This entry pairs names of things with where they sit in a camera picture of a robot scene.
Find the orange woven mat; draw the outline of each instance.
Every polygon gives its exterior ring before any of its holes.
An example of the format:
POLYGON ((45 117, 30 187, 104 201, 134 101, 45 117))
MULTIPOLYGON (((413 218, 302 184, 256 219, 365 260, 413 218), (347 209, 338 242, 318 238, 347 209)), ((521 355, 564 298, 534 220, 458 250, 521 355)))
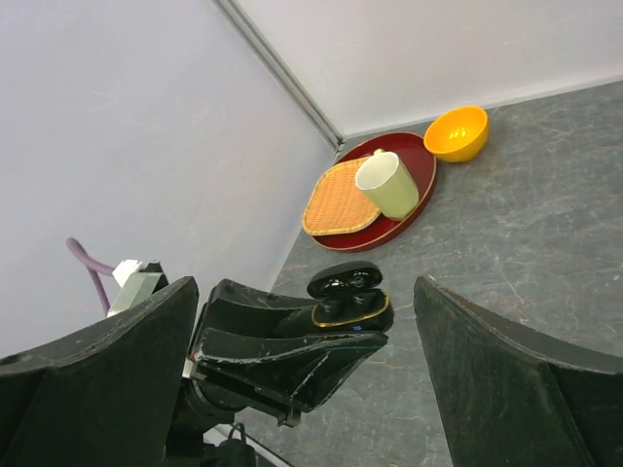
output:
POLYGON ((354 183, 357 170, 367 160, 341 162, 324 172, 303 215, 305 232, 313 236, 351 234, 365 229, 381 215, 354 183))

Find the woven basket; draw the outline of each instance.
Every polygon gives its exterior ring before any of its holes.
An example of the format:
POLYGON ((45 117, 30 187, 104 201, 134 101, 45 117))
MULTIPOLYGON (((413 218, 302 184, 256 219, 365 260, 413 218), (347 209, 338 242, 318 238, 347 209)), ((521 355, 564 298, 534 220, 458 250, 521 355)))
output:
POLYGON ((355 186, 354 177, 368 158, 341 162, 315 184, 303 215, 303 230, 312 236, 351 234, 372 224, 379 208, 355 186))

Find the mug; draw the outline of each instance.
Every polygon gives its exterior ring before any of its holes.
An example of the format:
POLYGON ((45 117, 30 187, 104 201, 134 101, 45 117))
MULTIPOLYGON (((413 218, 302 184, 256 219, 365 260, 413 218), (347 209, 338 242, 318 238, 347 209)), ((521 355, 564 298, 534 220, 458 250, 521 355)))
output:
POLYGON ((355 185, 394 221, 406 219, 420 202, 418 186, 407 167, 396 153, 383 149, 359 167, 355 185))

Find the white wall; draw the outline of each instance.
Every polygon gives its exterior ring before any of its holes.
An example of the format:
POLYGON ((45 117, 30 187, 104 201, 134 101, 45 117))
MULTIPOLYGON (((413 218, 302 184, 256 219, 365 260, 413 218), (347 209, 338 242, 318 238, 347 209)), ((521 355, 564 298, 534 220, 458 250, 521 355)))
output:
POLYGON ((3 2, 0 62, 0 356, 102 315, 69 235, 272 286, 333 151, 212 2, 3 2))
POLYGON ((621 0, 238 0, 352 135, 623 78, 621 0))

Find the dark red plate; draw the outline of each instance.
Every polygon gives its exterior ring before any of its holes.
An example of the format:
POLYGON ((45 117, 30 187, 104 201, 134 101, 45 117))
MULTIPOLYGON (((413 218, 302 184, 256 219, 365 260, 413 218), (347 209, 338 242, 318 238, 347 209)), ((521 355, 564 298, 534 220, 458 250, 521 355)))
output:
POLYGON ((354 253, 381 246, 403 233, 428 205, 435 189, 437 160, 426 151, 423 139, 416 134, 389 133, 378 136, 357 146, 336 163, 371 156, 377 149, 391 151, 400 157, 418 185, 420 203, 403 221, 392 221, 381 215, 359 232, 314 236, 313 239, 325 248, 354 253))

